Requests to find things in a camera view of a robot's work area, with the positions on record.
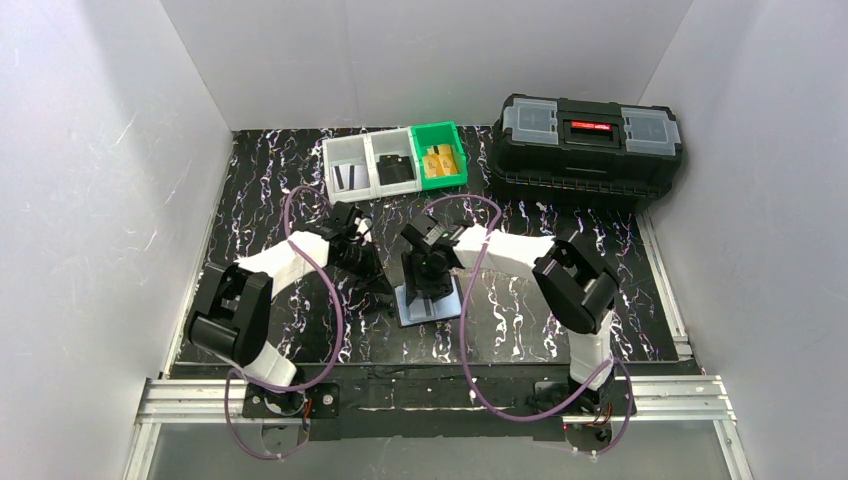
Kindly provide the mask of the black card holder wallet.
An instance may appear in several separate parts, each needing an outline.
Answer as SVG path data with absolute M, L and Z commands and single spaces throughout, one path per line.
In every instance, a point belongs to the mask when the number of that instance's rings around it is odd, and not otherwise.
M 400 285 L 394 289 L 398 325 L 409 328 L 434 322 L 458 319 L 462 310 L 462 292 L 458 277 L 451 275 L 452 292 L 439 300 L 416 297 L 410 305 L 406 304 L 406 287 Z

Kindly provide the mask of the tan credit card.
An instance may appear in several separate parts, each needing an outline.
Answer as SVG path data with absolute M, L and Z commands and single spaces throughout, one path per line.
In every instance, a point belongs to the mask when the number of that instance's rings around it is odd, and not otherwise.
M 422 157 L 422 166 L 424 167 L 426 178 L 432 179 L 444 175 L 440 155 L 436 146 L 430 147 Z

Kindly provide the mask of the gold card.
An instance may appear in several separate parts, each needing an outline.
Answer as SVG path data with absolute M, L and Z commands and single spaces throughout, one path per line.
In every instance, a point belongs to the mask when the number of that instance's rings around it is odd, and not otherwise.
M 456 160 L 453 155 L 453 149 L 448 144 L 437 145 L 438 154 L 440 155 L 440 160 L 442 163 L 442 167 L 444 170 L 443 176 L 451 176 L 458 174 L 458 168 L 456 165 Z

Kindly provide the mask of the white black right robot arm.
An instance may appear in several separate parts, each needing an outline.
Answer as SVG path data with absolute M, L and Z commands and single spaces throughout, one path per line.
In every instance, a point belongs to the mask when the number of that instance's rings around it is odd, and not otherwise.
M 396 288 L 403 327 L 451 321 L 463 295 L 456 269 L 479 267 L 536 283 L 550 313 L 565 329 L 569 382 L 599 401 L 612 378 L 611 321 L 620 280 L 592 246 L 577 237 L 532 237 L 481 225 L 444 225 L 419 215 L 401 232 L 404 281 Z

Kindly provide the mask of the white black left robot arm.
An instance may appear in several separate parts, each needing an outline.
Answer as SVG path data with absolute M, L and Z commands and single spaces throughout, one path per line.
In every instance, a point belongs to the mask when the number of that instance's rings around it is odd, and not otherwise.
M 361 209 L 338 202 L 321 222 L 259 254 L 229 265 L 207 264 L 185 323 L 185 340 L 263 388 L 296 391 L 296 366 L 267 339 L 273 299 L 312 272 L 327 281 L 327 266 L 355 276 L 361 290 L 392 293 L 370 226 Z

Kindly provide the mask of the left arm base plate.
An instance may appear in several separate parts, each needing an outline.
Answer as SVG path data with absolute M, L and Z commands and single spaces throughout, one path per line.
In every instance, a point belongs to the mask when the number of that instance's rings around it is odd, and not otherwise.
M 340 411 L 340 387 L 322 383 L 302 392 L 273 393 L 248 384 L 242 416 L 249 419 L 333 419 Z

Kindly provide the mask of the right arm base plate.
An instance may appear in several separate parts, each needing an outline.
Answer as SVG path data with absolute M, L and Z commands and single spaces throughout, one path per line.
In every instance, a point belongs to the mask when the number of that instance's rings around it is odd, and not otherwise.
M 533 386 L 528 397 L 528 405 L 537 412 L 553 408 L 570 395 L 579 384 L 572 382 L 539 381 Z M 635 401 L 631 400 L 629 384 L 625 380 L 613 379 L 602 385 L 599 390 L 586 389 L 573 402 L 565 407 L 560 415 L 576 415 L 590 420 L 604 420 L 608 417 L 635 415 L 638 412 Z

